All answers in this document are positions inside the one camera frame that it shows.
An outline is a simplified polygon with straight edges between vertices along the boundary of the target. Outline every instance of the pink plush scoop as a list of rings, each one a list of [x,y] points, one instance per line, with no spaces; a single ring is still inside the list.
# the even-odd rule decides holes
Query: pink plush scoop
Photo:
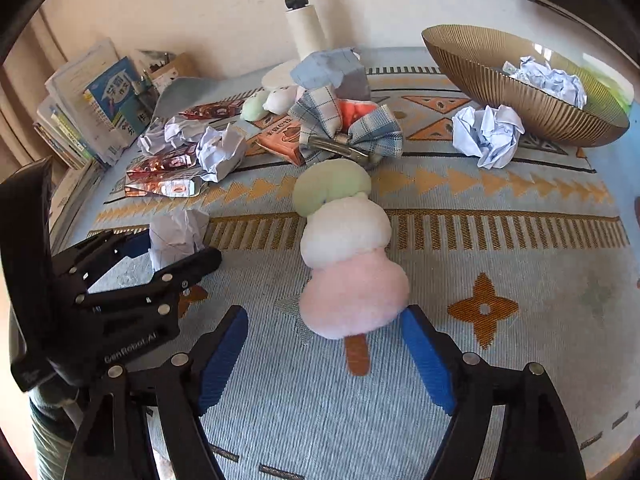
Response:
[[[300,316],[318,335],[341,339],[392,322],[408,298],[404,270],[379,248],[314,269],[300,296]]]

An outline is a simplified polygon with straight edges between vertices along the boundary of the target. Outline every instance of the white pole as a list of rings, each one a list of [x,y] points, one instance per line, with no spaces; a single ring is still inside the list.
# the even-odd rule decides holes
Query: white pole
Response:
[[[289,72],[300,60],[313,52],[327,49],[326,37],[315,7],[308,5],[308,0],[285,1],[289,7],[285,15],[293,41],[296,43],[298,58],[287,61],[265,74],[262,86],[267,90],[293,85]]]

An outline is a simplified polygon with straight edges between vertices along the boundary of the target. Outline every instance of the curtain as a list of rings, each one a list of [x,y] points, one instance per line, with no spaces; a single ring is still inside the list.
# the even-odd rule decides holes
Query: curtain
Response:
[[[66,164],[33,129],[47,96],[45,81],[65,63],[40,11],[25,27],[0,68],[0,182],[35,160],[54,155],[54,183]]]

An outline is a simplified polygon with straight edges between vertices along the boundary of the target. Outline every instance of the white round base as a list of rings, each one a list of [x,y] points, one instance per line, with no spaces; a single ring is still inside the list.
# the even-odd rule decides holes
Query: white round base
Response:
[[[290,72],[300,63],[299,59],[285,61],[283,64],[269,70],[262,78],[262,87],[265,90],[275,90],[283,86],[295,85]]]

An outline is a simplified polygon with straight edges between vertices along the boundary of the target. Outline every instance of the orange star pattern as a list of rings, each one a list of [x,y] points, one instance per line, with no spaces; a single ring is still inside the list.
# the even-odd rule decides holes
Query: orange star pattern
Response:
[[[178,301],[178,317],[180,318],[183,318],[187,313],[191,303],[203,301],[209,297],[209,293],[199,285],[192,285],[188,290],[188,294],[186,290],[180,294],[180,300]]]
[[[495,295],[494,284],[484,272],[476,278],[471,298],[447,308],[450,316],[474,324],[474,334],[482,348],[487,348],[494,340],[498,321],[507,319],[517,311],[518,304],[515,301]]]

